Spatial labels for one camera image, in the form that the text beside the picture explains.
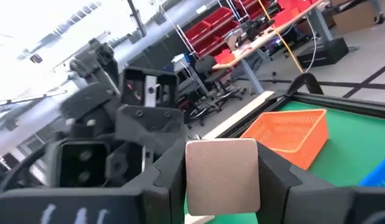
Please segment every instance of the orange plastic basket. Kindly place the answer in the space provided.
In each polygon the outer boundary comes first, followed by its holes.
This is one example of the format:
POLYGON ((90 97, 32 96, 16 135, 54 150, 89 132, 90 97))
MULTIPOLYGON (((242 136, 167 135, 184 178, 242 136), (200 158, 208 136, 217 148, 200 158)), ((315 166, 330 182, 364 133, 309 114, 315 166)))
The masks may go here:
POLYGON ((328 139, 325 114, 324 109, 262 113, 241 138, 253 138, 307 170, 328 139))

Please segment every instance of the office chair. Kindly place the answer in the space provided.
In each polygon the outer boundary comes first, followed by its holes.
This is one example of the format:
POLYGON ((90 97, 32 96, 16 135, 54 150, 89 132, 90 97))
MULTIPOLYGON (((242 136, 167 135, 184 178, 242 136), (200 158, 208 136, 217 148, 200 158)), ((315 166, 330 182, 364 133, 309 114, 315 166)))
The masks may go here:
POLYGON ((213 112, 220 112, 215 105, 203 103, 198 105, 191 97, 199 89, 199 85, 192 78, 188 78, 179 85, 179 103, 178 108, 184 111, 184 122, 189 129, 195 121, 202 127, 205 126, 204 119, 213 112))
MULTIPOLYGON (((217 64, 215 61, 215 58, 213 56, 205 56, 197 60, 195 64, 195 69, 199 73, 209 73, 212 71, 212 67, 217 64)), ((242 96, 240 96, 241 88, 235 88, 233 90, 228 90, 223 83, 221 82, 221 79, 224 78, 227 75, 227 69, 220 69, 211 75, 208 76, 204 82, 206 83, 212 83, 212 84, 218 84, 221 89, 221 94, 217 96, 217 99, 215 101, 215 105, 219 107, 221 110, 223 105, 229 101, 231 98, 237 98, 239 100, 242 100, 242 96)))

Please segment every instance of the green mat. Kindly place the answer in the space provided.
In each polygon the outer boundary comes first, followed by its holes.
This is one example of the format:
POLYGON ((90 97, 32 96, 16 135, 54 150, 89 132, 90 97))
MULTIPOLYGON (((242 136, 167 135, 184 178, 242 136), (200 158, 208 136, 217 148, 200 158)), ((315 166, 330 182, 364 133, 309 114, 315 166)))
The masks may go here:
MULTIPOLYGON (((318 109, 291 102, 281 111, 318 109)), ((385 119, 327 109, 329 140, 309 168, 337 186, 357 185, 385 158, 385 119)), ((250 214, 219 215, 211 224, 256 224, 250 214)))

